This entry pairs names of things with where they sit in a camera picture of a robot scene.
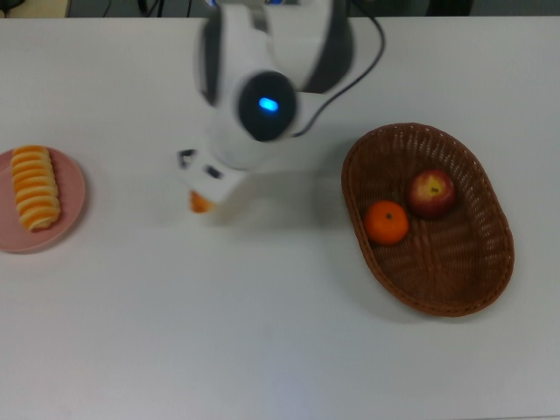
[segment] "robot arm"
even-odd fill
[[[213,119],[205,137],[179,154],[192,191],[221,203],[291,136],[299,97],[336,86],[353,53],[343,0],[217,9],[195,58]]]

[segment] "black cable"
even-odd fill
[[[107,16],[107,14],[109,13],[109,9],[111,8],[111,0],[108,0],[107,2],[107,7],[105,8],[105,11],[103,12],[103,16],[101,16],[102,18],[105,18]]]
[[[347,85],[346,87],[343,87],[340,91],[338,91],[336,94],[334,94],[329,99],[327,99],[326,102],[323,105],[321,105],[317,111],[315,111],[315,114],[313,114],[313,116],[311,117],[311,120],[309,120],[307,125],[305,125],[305,127],[302,130],[300,130],[299,132],[297,132],[295,134],[292,134],[291,135],[292,137],[301,137],[303,134],[307,133],[307,131],[309,131],[312,128],[313,124],[317,121],[317,118],[319,118],[319,116],[326,109],[326,107],[328,107],[331,103],[333,103],[335,100],[340,98],[348,90],[350,90],[351,88],[356,86],[358,83],[360,83],[360,81],[364,77],[366,77],[374,69],[375,66],[377,66],[377,63],[379,63],[379,60],[382,58],[382,55],[385,52],[385,44],[386,44],[385,32],[383,31],[383,28],[380,25],[380,23],[377,21],[377,19],[371,13],[369,13],[367,10],[365,10],[361,6],[359,0],[352,0],[352,3],[353,3],[354,6],[356,6],[356,8],[358,8],[359,11],[361,11],[364,15],[366,15],[373,22],[373,24],[375,25],[375,28],[377,28],[377,31],[379,32],[379,37],[381,39],[381,45],[379,47],[379,51],[377,52],[377,55],[375,55],[374,61],[369,65],[369,67],[366,69],[366,71],[364,73],[360,74],[349,85]]]
[[[154,2],[154,4],[150,7],[150,10],[148,10],[148,13],[146,14],[146,17],[149,18],[151,16],[151,14],[154,12],[154,10],[156,9],[156,6],[159,4],[159,0],[156,0]]]
[[[161,18],[161,15],[164,13],[164,4],[165,0],[159,0],[159,8],[157,9],[158,18]]]

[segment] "orange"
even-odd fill
[[[191,210],[195,213],[206,213],[212,210],[215,204],[202,197],[195,191],[191,191]]]
[[[377,201],[363,219],[367,237],[379,245],[394,245],[409,232],[404,209],[393,201]]]

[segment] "blue led light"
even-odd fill
[[[261,98],[259,99],[259,107],[261,107],[261,109],[264,109],[265,111],[277,112],[278,102],[273,101],[269,98]]]

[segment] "pink plate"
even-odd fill
[[[80,167],[61,151],[48,148],[59,186],[60,217],[48,229],[29,232],[19,224],[16,195],[11,184],[11,153],[0,155],[0,250],[36,252],[56,242],[78,219],[86,198]]]

